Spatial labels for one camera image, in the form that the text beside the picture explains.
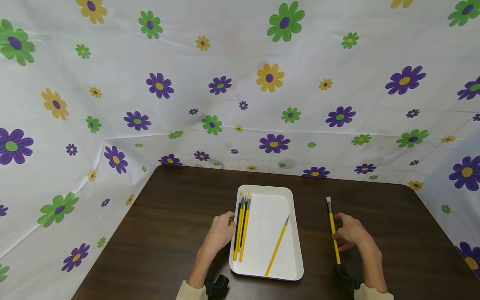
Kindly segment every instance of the wooden table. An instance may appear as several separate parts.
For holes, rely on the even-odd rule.
[[[209,276],[230,279],[228,300],[351,299],[332,276],[335,253],[325,197],[336,212],[358,218],[383,253],[395,299],[478,299],[480,282],[408,187],[349,180],[160,166],[108,242],[74,300],[175,299],[214,216],[235,211],[242,184],[292,190],[305,273],[297,282],[237,276],[228,247]],[[341,254],[361,276],[357,249]]]

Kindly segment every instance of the white tray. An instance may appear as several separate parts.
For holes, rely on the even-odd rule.
[[[234,236],[230,246],[230,269],[239,275],[265,277],[283,225],[290,214],[287,228],[267,278],[289,281],[302,278],[303,260],[292,191],[284,187],[247,184],[240,186],[235,204],[235,223],[237,223],[240,192],[252,194],[252,204],[242,262],[240,263],[240,253],[237,260],[233,261]]]

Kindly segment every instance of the sleeve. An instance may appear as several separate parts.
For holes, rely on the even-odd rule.
[[[184,280],[180,286],[179,293],[176,300],[207,300],[208,296],[205,293],[205,286],[201,289],[192,288]]]
[[[353,291],[355,300],[394,300],[390,293],[382,294],[374,288],[367,287],[364,283],[359,289]]]

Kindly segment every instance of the green flower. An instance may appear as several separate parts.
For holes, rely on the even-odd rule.
[[[160,18],[153,16],[152,11],[148,11],[148,13],[141,11],[140,14],[142,17],[138,18],[138,23],[142,25],[142,32],[146,33],[149,39],[152,39],[152,37],[159,39],[160,35],[158,33],[163,32],[163,28],[160,26]]]
[[[207,129],[208,134],[213,133],[217,135],[219,132],[222,132],[222,122],[220,122],[217,116],[206,116],[205,119],[202,120],[204,124],[204,128]]]
[[[17,57],[17,63],[26,66],[27,62],[34,62],[32,54],[35,45],[28,42],[28,34],[22,29],[13,29],[10,21],[3,19],[0,24],[0,52],[8,59]]]
[[[362,146],[363,144],[370,143],[370,140],[373,138],[373,136],[369,134],[361,134],[359,136],[356,136],[353,138],[352,143],[356,145]]]
[[[480,15],[480,0],[464,0],[460,1],[455,6],[456,12],[451,13],[448,16],[450,26],[463,26],[467,23],[468,19],[475,19]]]
[[[7,279],[8,275],[5,275],[5,273],[7,273],[8,270],[10,270],[10,267],[3,267],[2,268],[1,264],[0,264],[0,282]]]
[[[357,44],[359,38],[356,32],[350,32],[347,36],[344,36],[342,42],[343,49],[352,49],[352,47]]]
[[[285,123],[294,123],[295,120],[300,120],[299,115],[301,115],[301,111],[298,111],[298,108],[287,108],[287,110],[282,112],[282,114],[282,120],[285,120]]]
[[[446,213],[447,215],[452,212],[452,210],[450,209],[450,207],[448,205],[442,205],[442,211],[444,213]]]
[[[100,127],[102,127],[102,124],[98,121],[98,119],[94,119],[90,116],[87,117],[87,127],[90,128],[90,131],[92,133],[95,133],[100,130]]]
[[[292,32],[299,33],[301,30],[301,25],[297,22],[303,19],[305,16],[305,12],[300,10],[296,12],[299,6],[298,1],[295,1],[290,5],[286,3],[282,3],[278,8],[278,14],[272,14],[270,16],[269,23],[273,25],[267,31],[268,36],[273,37],[273,41],[277,42],[281,36],[283,36],[283,40],[288,42],[292,39]]]
[[[75,198],[75,194],[70,192],[65,199],[61,195],[53,198],[53,205],[47,204],[40,208],[40,212],[44,215],[38,218],[37,223],[47,228],[53,221],[60,223],[66,214],[71,213],[75,207],[73,205],[78,202],[78,197]]]
[[[411,133],[402,134],[402,138],[397,140],[396,142],[400,144],[398,145],[400,148],[403,148],[405,146],[411,148],[415,146],[415,144],[420,144],[421,142],[423,142],[423,139],[425,139],[428,135],[428,130],[420,131],[418,129],[414,129]]]
[[[92,55],[89,51],[90,49],[88,47],[85,47],[84,44],[77,45],[77,48],[75,48],[75,50],[77,50],[78,56],[81,56],[83,59],[89,59],[90,55]]]
[[[105,242],[107,241],[107,238],[106,237],[102,237],[101,239],[98,240],[98,242],[96,243],[96,247],[97,248],[102,248],[103,245],[105,245]]]
[[[175,131],[175,132],[170,132],[170,134],[168,135],[168,137],[170,139],[176,139],[178,137],[181,137],[181,135],[183,134],[183,130],[180,130],[180,131]]]

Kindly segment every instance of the floral backdrop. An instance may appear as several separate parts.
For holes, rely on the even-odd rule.
[[[480,276],[480,0],[428,2],[4,1],[2,299],[70,299],[161,164],[405,184]]]

